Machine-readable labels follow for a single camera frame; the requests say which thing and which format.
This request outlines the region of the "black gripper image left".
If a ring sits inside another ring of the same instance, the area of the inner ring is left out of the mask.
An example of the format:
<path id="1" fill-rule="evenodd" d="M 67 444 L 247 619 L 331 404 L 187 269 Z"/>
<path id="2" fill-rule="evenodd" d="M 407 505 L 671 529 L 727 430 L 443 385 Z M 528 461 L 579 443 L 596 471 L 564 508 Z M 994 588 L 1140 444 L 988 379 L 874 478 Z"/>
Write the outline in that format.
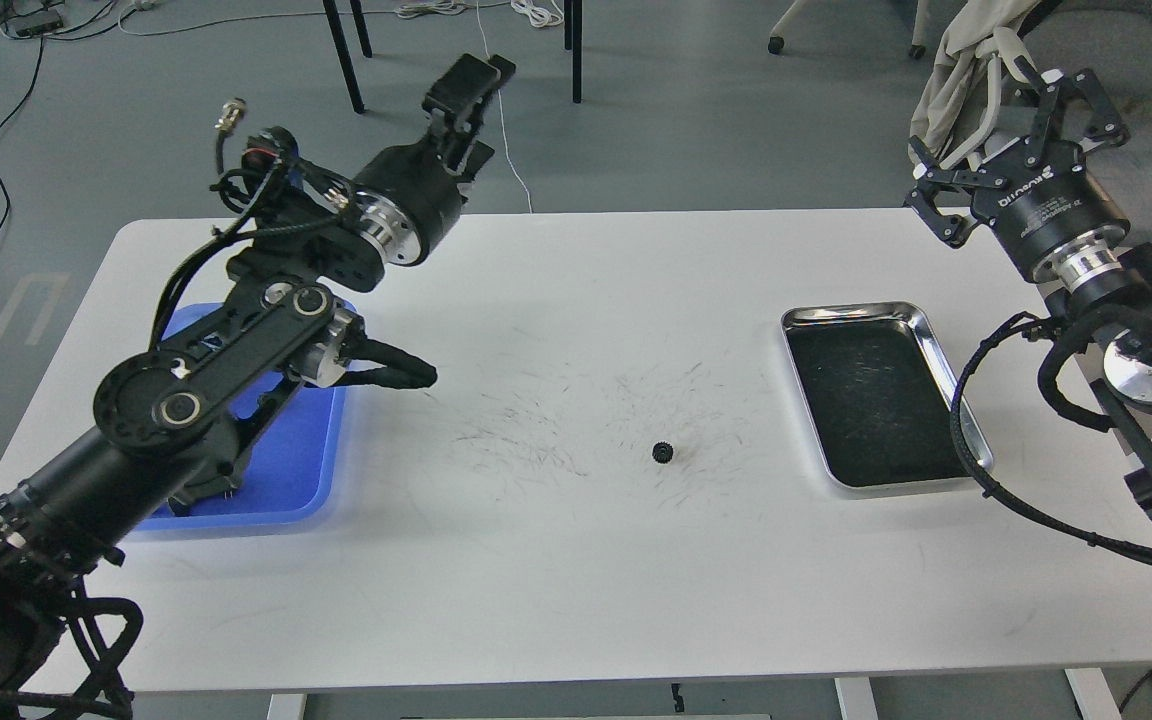
<path id="1" fill-rule="evenodd" d="M 497 154 L 477 141 L 486 108 L 516 70 L 502 55 L 461 55 L 422 99 L 431 141 L 384 149 L 353 177 L 357 190 L 397 210 L 389 222 L 396 237 L 387 250 L 389 263 L 425 263 L 460 219 L 468 184 Z"/>

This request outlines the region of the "black robot arm image left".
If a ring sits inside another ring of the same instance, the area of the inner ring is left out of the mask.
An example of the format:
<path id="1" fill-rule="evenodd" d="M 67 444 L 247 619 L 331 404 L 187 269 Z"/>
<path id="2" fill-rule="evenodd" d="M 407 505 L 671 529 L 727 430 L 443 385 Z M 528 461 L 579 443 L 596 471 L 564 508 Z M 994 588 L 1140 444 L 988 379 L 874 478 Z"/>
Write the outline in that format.
<path id="1" fill-rule="evenodd" d="M 146 350 L 94 391 L 93 427 L 0 497 L 0 719 L 132 715 L 119 667 L 145 616 L 84 579 L 122 564 L 120 541 L 162 505 L 237 480 L 303 387 L 433 386 L 435 367 L 369 336 L 334 287 L 371 291 L 389 265 L 429 260 L 492 159 L 479 135 L 515 71 L 458 58 L 422 99 L 419 141 L 353 177 L 303 158 L 282 127 L 220 168 L 212 191 L 237 218 L 174 270 Z"/>

